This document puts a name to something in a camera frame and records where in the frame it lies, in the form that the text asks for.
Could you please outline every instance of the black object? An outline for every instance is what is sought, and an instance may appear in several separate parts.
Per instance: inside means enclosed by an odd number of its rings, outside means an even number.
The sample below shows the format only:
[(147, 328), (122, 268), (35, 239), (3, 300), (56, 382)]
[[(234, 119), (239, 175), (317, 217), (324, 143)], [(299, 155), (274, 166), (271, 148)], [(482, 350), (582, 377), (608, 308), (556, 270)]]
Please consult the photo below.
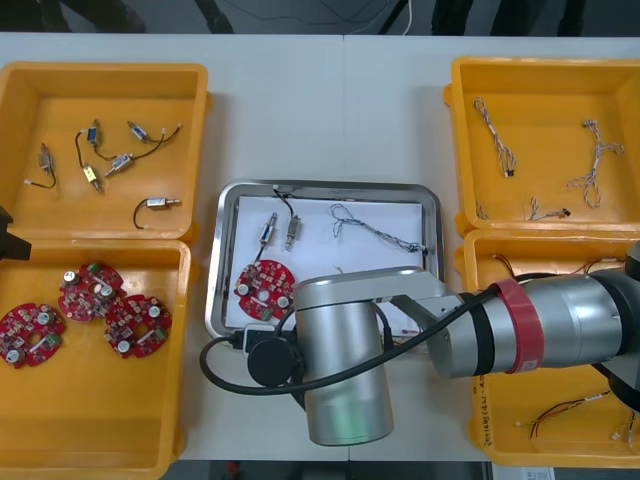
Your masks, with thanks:
[(299, 355), (291, 342), (283, 337), (271, 337), (250, 350), (247, 368), (251, 378), (260, 385), (277, 387), (291, 378), (299, 363)]
[(298, 394), (301, 392), (308, 392), (310, 390), (317, 390), (319, 388), (328, 387), (329, 385), (335, 385), (336, 383), (343, 382), (345, 380), (349, 380), (350, 378), (357, 377), (358, 375), (368, 372), (369, 370), (373, 370), (380, 365), (387, 363), (390, 360), (393, 360), (396, 357), (399, 357), (405, 352), (408, 352), (412, 348), (421, 345), (424, 341), (429, 338), (437, 335), (442, 330), (447, 328), (451, 323), (453, 323), (456, 319), (469, 312), (475, 306), (489, 300), (496, 296), (499, 292), (499, 288), (497, 285), (491, 285), (486, 290), (480, 292), (476, 295), (471, 301), (463, 303), (456, 309), (454, 309), (451, 313), (445, 316), (442, 320), (440, 320), (435, 325), (427, 328), (424, 332), (419, 333), (415, 337), (407, 340), (402, 345), (394, 347), (392, 350), (388, 352), (384, 352), (382, 355), (378, 355), (376, 357), (370, 358), (354, 367), (343, 370), (342, 372), (334, 373), (333, 375), (328, 375), (323, 378), (318, 378), (317, 380), (311, 380), (304, 383), (299, 384), (286, 384), (278, 387), (246, 387), (244, 385), (237, 385), (234, 383), (227, 382), (226, 380), (220, 378), (216, 375), (207, 364), (207, 355), (209, 351), (215, 347), (218, 343), (222, 342), (230, 342), (232, 345), (237, 341), (234, 337), (218, 337), (211, 340), (207, 343), (202, 351), (200, 352), (199, 363), (200, 370), (202, 370), (202, 374), (205, 376), (207, 380), (213, 383), (216, 387), (226, 390), (231, 393), (237, 393), (239, 395), (253, 395), (253, 396), (273, 396), (273, 395), (287, 395), (287, 394)]
[(0, 260), (4, 258), (29, 260), (31, 244), (7, 232), (10, 223), (13, 223), (13, 218), (0, 207)]
[(402, 13), (402, 10), (404, 10), (404, 7), (407, 6), (407, 3), (408, 3), (408, 0), (398, 0), (398, 3), (396, 3), (396, 6), (393, 7), (393, 10), (391, 10), (391, 13), (387, 17), (387, 19), (384, 21), (384, 24), (382, 25), (382, 28), (378, 32), (378, 35), (387, 34), (389, 29), (391, 28), (391, 25), (395, 23), (395, 21), (398, 19), (398, 17)]

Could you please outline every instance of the table surface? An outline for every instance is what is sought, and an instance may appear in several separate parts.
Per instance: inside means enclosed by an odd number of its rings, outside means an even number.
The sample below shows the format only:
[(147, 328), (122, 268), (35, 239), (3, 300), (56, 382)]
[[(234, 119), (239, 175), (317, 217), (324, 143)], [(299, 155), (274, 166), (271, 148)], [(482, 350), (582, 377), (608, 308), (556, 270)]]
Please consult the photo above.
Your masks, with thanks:
[[(198, 367), (207, 342), (204, 298), (216, 199), (239, 178), (419, 183), (442, 202), (448, 283), (461, 245), (450, 118), (442, 89), (462, 55), (640, 57), (640, 39), (369, 36), (0, 34), (0, 66), (14, 60), (200, 63), (215, 95), (204, 138), (194, 286), (184, 358), (183, 459), (481, 461), (466, 437), (470, 381), (439, 380), (427, 359), (387, 364), (395, 431), (358, 447), (307, 436), (290, 397), (253, 398), (210, 385)], [(240, 354), (214, 349), (226, 379), (249, 382)]]

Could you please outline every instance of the white paper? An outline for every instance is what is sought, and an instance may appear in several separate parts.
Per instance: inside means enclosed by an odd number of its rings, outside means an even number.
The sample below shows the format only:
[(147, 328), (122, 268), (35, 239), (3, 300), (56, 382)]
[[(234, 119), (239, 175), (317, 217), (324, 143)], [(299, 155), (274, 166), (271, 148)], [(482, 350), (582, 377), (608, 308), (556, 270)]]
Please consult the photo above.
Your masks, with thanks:
[[(420, 252), (408, 253), (360, 226), (343, 225), (338, 238), (334, 237), (335, 219), (329, 207), (342, 203), (358, 220), (394, 235), (407, 242), (422, 243), (422, 205), (417, 203), (336, 202), (333, 200), (289, 199), (301, 225), (293, 248), (284, 249), (289, 210), (278, 198), (240, 197), (236, 237), (231, 265), (232, 288), (229, 293), (226, 325), (243, 328), (256, 320), (244, 313), (238, 305), (233, 285), (244, 267), (253, 262), (260, 248), (258, 239), (271, 214), (278, 214), (276, 229), (262, 259), (276, 260), (293, 273), (296, 282), (323, 275), (375, 270), (379, 268), (422, 266)], [(391, 304), (381, 305), (389, 319), (394, 335), (413, 336), (418, 326)], [(286, 329), (292, 329), (291, 318)]]

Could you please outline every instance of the black cable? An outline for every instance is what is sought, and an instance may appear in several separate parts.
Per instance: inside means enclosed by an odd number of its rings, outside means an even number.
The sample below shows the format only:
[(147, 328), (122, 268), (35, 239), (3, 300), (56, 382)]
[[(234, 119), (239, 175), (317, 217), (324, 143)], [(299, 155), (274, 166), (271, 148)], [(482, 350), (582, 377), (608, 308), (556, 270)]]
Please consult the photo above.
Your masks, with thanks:
[(480, 305), (484, 301), (489, 298), (494, 297), (498, 293), (499, 289), (497, 286), (492, 285), (486, 290), (480, 292), (473, 299), (469, 300), (456, 307), (452, 312), (447, 314), (442, 320), (440, 320), (435, 325), (427, 328), (424, 332), (416, 335), (415, 337), (407, 340), (402, 345), (394, 347), (392, 350), (388, 352), (384, 352), (381, 355), (378, 355), (374, 358), (371, 358), (359, 365), (351, 367), (347, 370), (344, 370), (339, 373), (335, 373), (333, 375), (329, 375), (324, 378), (319, 378), (317, 380), (312, 380), (310, 382), (301, 383), (298, 385), (283, 385), (280, 387), (271, 387), (271, 388), (262, 388), (262, 387), (247, 387), (244, 385), (236, 385), (233, 383), (229, 383), (226, 380), (223, 380), (215, 373), (211, 371), (209, 365), (207, 364), (207, 354), (209, 351), (218, 343), (221, 342), (233, 342), (232, 337), (218, 337), (216, 339), (211, 340), (209, 343), (205, 345), (205, 347), (200, 352), (200, 369), (202, 370), (203, 375), (209, 380), (211, 383), (216, 385), (223, 390), (228, 392), (237, 393), (240, 395), (254, 395), (254, 396), (272, 396), (272, 395), (286, 395), (290, 393), (298, 393), (298, 392), (308, 392), (310, 390), (316, 390), (318, 388), (327, 387), (329, 385), (334, 385), (336, 383), (343, 382), (345, 380), (349, 380), (350, 378), (356, 377), (364, 372), (368, 372), (389, 360), (393, 360), (394, 358), (402, 355), (405, 352), (408, 352), (414, 347), (417, 347), (425, 340), (431, 338), (432, 336), (440, 333), (446, 327), (448, 327), (454, 320), (461, 317), (465, 313), (469, 312), (472, 308)]
[(182, 128), (182, 126), (176, 127), (176, 129), (173, 131), (173, 133), (171, 135), (169, 135), (167, 138), (165, 138), (164, 140), (162, 138), (160, 140), (155, 140), (155, 139), (147, 136), (147, 141), (149, 141), (151, 143), (167, 143), (167, 142), (171, 141), (171, 139), (173, 137), (176, 136), (176, 133), (178, 133), (181, 128)]
[(149, 150), (148, 152), (143, 153), (142, 155), (134, 155), (133, 159), (134, 160), (140, 160), (141, 158), (144, 157), (148, 157), (149, 155), (151, 155), (153, 152), (155, 152), (157, 149), (159, 149), (162, 144), (164, 143), (164, 135), (162, 135), (162, 137), (160, 138), (160, 141), (158, 143), (156, 143), (156, 146), (153, 147), (151, 150)]
[(112, 155), (112, 156), (110, 156), (110, 157), (106, 157), (106, 156), (104, 156), (103, 154), (101, 154), (101, 153), (98, 151), (98, 146), (97, 146), (97, 145), (95, 145), (95, 146), (93, 147), (93, 151), (94, 151), (94, 152), (96, 152), (96, 155), (98, 155), (98, 156), (99, 156), (100, 158), (102, 158), (103, 160), (111, 161), (111, 160), (115, 160), (115, 159), (116, 159), (116, 157), (117, 157), (117, 155)]
[(136, 221), (136, 217), (138, 216), (138, 212), (140, 211), (140, 209), (142, 208), (142, 206), (147, 203), (147, 200), (149, 200), (148, 198), (145, 198), (144, 200), (142, 200), (137, 206), (136, 208), (133, 210), (133, 224), (135, 225), (135, 227), (138, 230), (144, 230), (144, 227), (141, 227), (140, 225), (138, 225), (138, 222)]
[(293, 212), (293, 207), (291, 206), (291, 204), (287, 201), (287, 199), (284, 197), (284, 195), (282, 195), (277, 188), (273, 188), (273, 193), (276, 194), (276, 197), (278, 197), (280, 200), (282, 200), (285, 205), (287, 207), (289, 207), (289, 214), (291, 215), (291, 218), (293, 218), (295, 216), (295, 213)]
[(336, 17), (338, 17), (340, 20), (342, 20), (344, 23), (368, 23), (372, 20), (374, 20), (378, 15), (380, 15), (380, 13), (382, 13), (385, 8), (387, 8), (389, 6), (389, 4), (391, 3), (391, 0), (387, 0), (384, 4), (384, 6), (378, 10), (376, 12), (375, 15), (371, 15), (369, 18), (367, 18), (366, 20), (354, 20), (355, 17), (357, 17), (358, 15), (360, 15), (362, 12), (364, 12), (367, 7), (369, 5), (371, 5), (374, 2), (374, 0), (370, 0), (369, 2), (364, 3), (353, 15), (351, 15), (350, 17), (343, 17), (337, 10), (335, 10), (331, 5), (329, 5), (326, 0), (320, 0), (320, 3), (327, 9), (329, 10), (331, 13), (333, 13)]
[(51, 177), (53, 178), (53, 183), (51, 185), (43, 185), (41, 183), (38, 182), (32, 182), (31, 180), (29, 180), (29, 185), (33, 185), (34, 187), (40, 187), (40, 188), (53, 188), (56, 186), (56, 183), (58, 182), (58, 179), (56, 178), (56, 172), (53, 170), (53, 168), (51, 169)]
[(391, 326), (389, 325), (389, 320), (380, 308), (380, 305), (373, 302), (373, 308), (376, 309), (376, 314), (382, 322), (382, 345), (384, 347), (384, 351), (388, 352), (393, 348), (393, 333), (391, 331)]
[(78, 132), (75, 139), (76, 152), (78, 152), (78, 163), (80, 164), (80, 168), (84, 168), (84, 164), (82, 163), (82, 153), (80, 152), (80, 144), (78, 143), (78, 139), (80, 138), (80, 135), (82, 135), (82, 132)]

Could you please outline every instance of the stainless steel tray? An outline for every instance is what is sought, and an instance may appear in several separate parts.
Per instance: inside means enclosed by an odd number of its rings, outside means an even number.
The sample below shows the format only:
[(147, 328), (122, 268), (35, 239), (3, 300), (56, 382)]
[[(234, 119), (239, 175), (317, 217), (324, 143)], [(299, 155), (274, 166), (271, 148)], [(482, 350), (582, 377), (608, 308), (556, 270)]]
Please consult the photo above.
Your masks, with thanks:
[(273, 197), (273, 186), (296, 198), (339, 202), (418, 203), (422, 205), (422, 242), (429, 249), (423, 268), (444, 281), (444, 247), (440, 200), (421, 185), (359, 182), (313, 182), (306, 180), (245, 180), (230, 183), (218, 201), (216, 230), (211, 250), (205, 325), (212, 338), (231, 334), (225, 326), (236, 221), (240, 197)]

